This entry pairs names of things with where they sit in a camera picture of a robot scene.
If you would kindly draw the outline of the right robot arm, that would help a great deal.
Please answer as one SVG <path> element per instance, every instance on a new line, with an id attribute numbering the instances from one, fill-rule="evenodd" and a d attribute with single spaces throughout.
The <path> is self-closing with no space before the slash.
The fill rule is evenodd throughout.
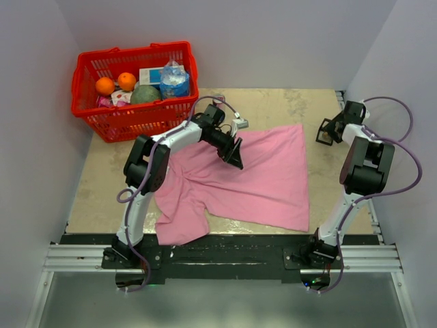
<path id="1" fill-rule="evenodd" d="M 347 101 L 343 110 L 333 119 L 325 118 L 320 124 L 316 141 L 332 146 L 346 143 L 349 150 L 341 168 L 339 183 L 341 198 L 330 217 L 316 230 L 316 245 L 304 252 L 306 264 L 320 268 L 338 254 L 350 222 L 366 202 L 380 195 L 387 183 L 395 146 L 377 140 L 365 130 L 363 122 L 369 113 L 363 102 Z"/>

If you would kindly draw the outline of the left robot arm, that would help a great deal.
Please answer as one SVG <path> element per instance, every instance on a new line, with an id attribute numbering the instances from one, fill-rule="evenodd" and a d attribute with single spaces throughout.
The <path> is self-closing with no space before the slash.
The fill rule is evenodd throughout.
<path id="1" fill-rule="evenodd" d="M 242 139 L 236 134 L 249 123 L 236 111 L 234 116 L 230 131 L 224 133 L 220 125 L 225 112 L 215 105 L 208 105 L 205 111 L 190 113 L 186 120 L 165 133 L 136 138 L 123 169 L 128 187 L 117 195 L 117 201 L 126 204 L 124 218 L 111 245 L 118 261 L 126 268 L 134 268 L 141 261 L 139 244 L 143 240 L 148 206 L 154 192 L 165 181 L 171 154 L 204 141 L 216 148 L 222 161 L 243 168 L 240 156 Z"/>

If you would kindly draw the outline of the pink t-shirt garment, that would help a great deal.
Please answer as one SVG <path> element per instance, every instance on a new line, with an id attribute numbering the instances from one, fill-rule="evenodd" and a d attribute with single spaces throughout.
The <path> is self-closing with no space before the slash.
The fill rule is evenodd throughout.
<path id="1" fill-rule="evenodd" d="M 154 199 L 161 245 L 183 245 L 207 235 L 206 214 L 306 232 L 309 191 L 302 125 L 245 131 L 243 169 L 223 162 L 201 141 L 171 155 Z"/>

